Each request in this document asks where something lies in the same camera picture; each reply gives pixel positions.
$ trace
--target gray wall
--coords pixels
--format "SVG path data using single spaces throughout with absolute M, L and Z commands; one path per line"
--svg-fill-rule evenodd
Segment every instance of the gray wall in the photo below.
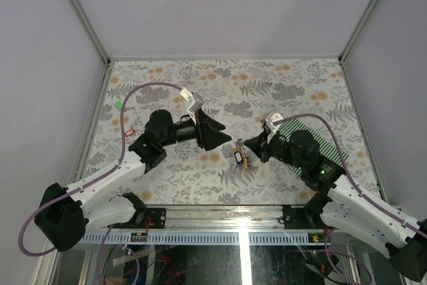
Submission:
M 66 184 L 103 66 L 67 0 L 0 0 L 0 283 L 24 285 L 23 222 L 53 182 Z M 27 247 L 46 239 L 35 226 Z
M 337 57 L 369 0 L 80 0 L 112 57 Z
M 427 1 L 380 0 L 348 75 L 387 194 L 427 217 Z

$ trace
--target floral tablecloth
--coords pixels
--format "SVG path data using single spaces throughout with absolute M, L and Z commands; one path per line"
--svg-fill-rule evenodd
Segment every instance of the floral tablecloth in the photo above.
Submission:
M 226 126 L 233 141 L 205 152 L 194 141 L 166 147 L 168 156 L 154 170 L 122 185 L 115 193 L 133 191 L 147 204 L 305 204 L 314 194 L 284 164 L 243 169 L 233 156 L 235 142 L 261 132 L 260 120 L 271 110 L 283 116 L 316 113 L 326 118 L 349 154 L 354 177 L 370 191 L 378 187 L 356 121 L 350 96 L 335 59 L 234 59 L 199 61 L 116 61 L 84 176 L 114 162 L 120 154 L 119 105 L 136 85 L 167 81 L 198 92 L 205 112 Z M 125 130 L 131 144 L 143 132 L 150 113 L 167 109 L 173 120 L 185 114 L 178 90 L 143 89 L 129 100 Z M 303 119 L 323 138 L 327 129 L 316 119 Z

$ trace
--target green striped cloth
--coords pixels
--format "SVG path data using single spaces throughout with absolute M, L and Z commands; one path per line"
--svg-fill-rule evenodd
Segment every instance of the green striped cloth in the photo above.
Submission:
M 289 137 L 291 136 L 291 133 L 300 129 L 308 130 L 313 135 L 314 139 L 320 144 L 320 153 L 323 156 L 332 160 L 335 164 L 342 166 L 340 155 L 336 147 L 334 145 L 329 144 L 326 140 L 320 137 L 314 130 L 304 125 L 298 119 L 293 119 L 291 121 L 288 121 L 287 123 L 282 125 L 281 128 L 279 128 L 277 133 L 284 136 L 286 139 L 289 139 Z M 344 156 L 344 160 L 347 160 L 348 154 L 343 152 L 343 156 Z M 286 164 L 286 166 L 298 176 L 301 175 L 301 172 L 302 172 L 301 169 L 288 164 Z

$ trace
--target small red object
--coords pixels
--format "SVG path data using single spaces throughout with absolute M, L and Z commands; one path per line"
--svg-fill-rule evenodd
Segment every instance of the small red object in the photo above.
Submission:
M 134 133 L 136 133 L 136 130 L 134 130 L 132 128 L 132 129 L 128 130 L 127 132 L 125 132 L 125 137 L 132 136 Z

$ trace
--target white panel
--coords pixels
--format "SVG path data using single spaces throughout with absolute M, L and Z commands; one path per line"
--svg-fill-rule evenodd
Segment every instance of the white panel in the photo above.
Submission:
M 338 56 L 369 0 L 80 0 L 112 57 Z
M 347 61 L 392 203 L 427 216 L 427 2 L 380 0 Z
M 0 275 L 29 284 L 38 260 L 20 253 L 19 230 L 47 186 L 69 181 L 103 70 L 67 0 L 0 8 Z M 45 242 L 32 225 L 27 247 Z

